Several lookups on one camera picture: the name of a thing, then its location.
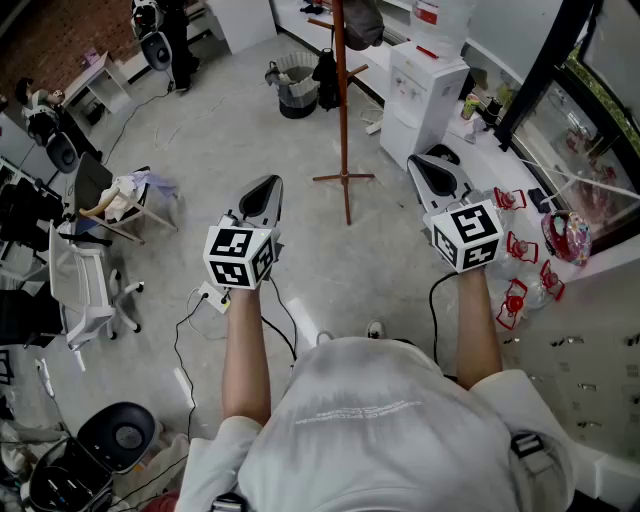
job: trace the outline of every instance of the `white sneaker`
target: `white sneaker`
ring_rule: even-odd
[[[371,320],[367,326],[367,338],[373,340],[384,340],[387,337],[387,331],[384,324],[380,320]]]
[[[325,341],[329,341],[333,339],[333,334],[329,331],[320,331],[316,336],[316,346],[320,345],[320,343],[324,343]]]

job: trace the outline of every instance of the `white t-shirt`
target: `white t-shirt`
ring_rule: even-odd
[[[556,483],[542,495],[513,470],[520,432],[545,441],[542,469]],[[575,487],[570,443],[523,372],[466,391],[394,340],[323,343],[300,357],[264,428],[234,417],[213,442],[196,441],[176,512],[208,512],[231,490],[259,512],[539,508],[532,500],[553,512]]]

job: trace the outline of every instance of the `fiducial marker cube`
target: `fiducial marker cube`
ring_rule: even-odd
[[[255,290],[275,260],[271,229],[211,226],[203,259],[218,286]]]
[[[431,217],[431,243],[457,272],[493,261],[503,236],[489,200]]]

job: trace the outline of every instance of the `trash can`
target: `trash can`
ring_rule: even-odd
[[[57,443],[31,475],[31,506],[38,512],[98,512],[110,508],[114,473],[127,473],[157,434],[144,407],[120,402],[103,409]]]
[[[313,112],[318,104],[318,85],[311,78],[318,65],[312,53],[294,52],[269,63],[265,80],[278,87],[280,113],[289,119],[302,119]]]

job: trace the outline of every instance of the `brick wall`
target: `brick wall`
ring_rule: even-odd
[[[128,60],[138,53],[130,17],[131,0],[32,0],[0,40],[0,94],[12,100],[23,76],[64,90],[91,47]]]

